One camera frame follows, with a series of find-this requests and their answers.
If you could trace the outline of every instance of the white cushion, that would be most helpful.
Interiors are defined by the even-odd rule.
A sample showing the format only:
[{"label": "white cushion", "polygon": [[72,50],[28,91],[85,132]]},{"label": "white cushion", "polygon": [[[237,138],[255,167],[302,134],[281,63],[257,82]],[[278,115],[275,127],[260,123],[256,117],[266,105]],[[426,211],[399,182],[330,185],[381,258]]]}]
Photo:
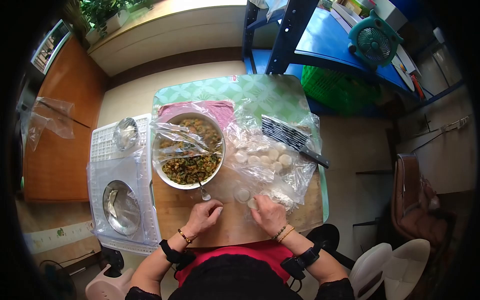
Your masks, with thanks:
[{"label": "white cushion", "polygon": [[[367,299],[377,290],[384,279],[384,266],[391,258],[392,246],[387,243],[381,243],[372,247],[357,259],[349,276],[355,299]],[[358,297],[361,288],[381,271],[383,271],[382,278],[369,291]]]},{"label": "white cushion", "polygon": [[384,284],[387,300],[403,300],[416,286],[430,255],[427,240],[411,240],[395,249],[385,265]]}]

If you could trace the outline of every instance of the green plastic basket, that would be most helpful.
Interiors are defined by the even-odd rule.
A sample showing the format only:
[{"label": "green plastic basket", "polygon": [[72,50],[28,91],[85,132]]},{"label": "green plastic basket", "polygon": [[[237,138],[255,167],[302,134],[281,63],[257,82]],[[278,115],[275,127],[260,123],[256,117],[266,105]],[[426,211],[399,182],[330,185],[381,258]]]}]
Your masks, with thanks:
[{"label": "green plastic basket", "polygon": [[341,72],[303,66],[301,85],[310,98],[325,104],[341,115],[351,116],[380,98],[378,85]]}]

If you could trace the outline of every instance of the electric fan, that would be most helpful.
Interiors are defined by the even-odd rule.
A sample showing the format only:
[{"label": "electric fan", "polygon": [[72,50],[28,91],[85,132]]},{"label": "electric fan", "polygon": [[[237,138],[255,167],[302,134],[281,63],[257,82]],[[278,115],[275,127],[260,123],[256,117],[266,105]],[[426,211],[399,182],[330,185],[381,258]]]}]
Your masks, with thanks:
[{"label": "electric fan", "polygon": [[396,54],[398,44],[403,39],[382,20],[374,10],[370,16],[352,27],[348,38],[348,50],[355,57],[365,62],[373,70],[378,65],[387,66]]},{"label": "electric fan", "polygon": [[46,260],[40,263],[40,272],[48,287],[59,300],[77,299],[77,289],[68,272],[57,262]]}]

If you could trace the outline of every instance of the wooden cabinet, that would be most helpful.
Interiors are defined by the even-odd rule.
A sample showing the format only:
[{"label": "wooden cabinet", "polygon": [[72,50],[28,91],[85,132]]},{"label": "wooden cabinet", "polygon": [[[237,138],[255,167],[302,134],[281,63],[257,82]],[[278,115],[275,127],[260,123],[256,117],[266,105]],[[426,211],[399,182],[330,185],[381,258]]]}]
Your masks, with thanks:
[{"label": "wooden cabinet", "polygon": [[106,86],[105,72],[72,36],[52,62],[38,96],[73,103],[72,118],[92,128],[96,127]]},{"label": "wooden cabinet", "polygon": [[[24,156],[24,195],[29,202],[88,201],[86,166],[90,139],[96,128],[107,75],[72,36],[60,49],[38,96],[73,103],[68,123],[74,139],[64,139],[44,129],[35,151]],[[48,114],[38,108],[40,114]]]}]

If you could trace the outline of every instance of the hand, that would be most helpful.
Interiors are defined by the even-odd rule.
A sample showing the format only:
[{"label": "hand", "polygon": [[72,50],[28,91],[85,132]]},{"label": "hand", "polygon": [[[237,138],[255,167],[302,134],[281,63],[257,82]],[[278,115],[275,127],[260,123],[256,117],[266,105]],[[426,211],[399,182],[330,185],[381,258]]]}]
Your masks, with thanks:
[{"label": "hand", "polygon": [[222,209],[223,204],[215,199],[197,203],[192,208],[187,225],[180,230],[187,238],[194,240],[198,234],[215,225]]},{"label": "hand", "polygon": [[275,236],[287,224],[285,207],[268,196],[255,195],[254,198],[258,210],[251,208],[253,218],[269,236]]}]

